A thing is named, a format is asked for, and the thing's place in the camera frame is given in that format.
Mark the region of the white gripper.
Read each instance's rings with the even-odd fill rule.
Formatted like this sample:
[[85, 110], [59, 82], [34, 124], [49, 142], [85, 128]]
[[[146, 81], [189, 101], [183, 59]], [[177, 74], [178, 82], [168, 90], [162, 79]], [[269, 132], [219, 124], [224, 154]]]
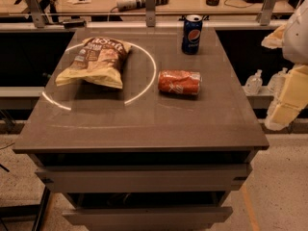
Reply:
[[261, 42], [268, 49], [282, 48], [285, 59], [294, 67], [276, 82], [265, 126], [271, 131], [288, 127], [308, 105], [308, 0]]

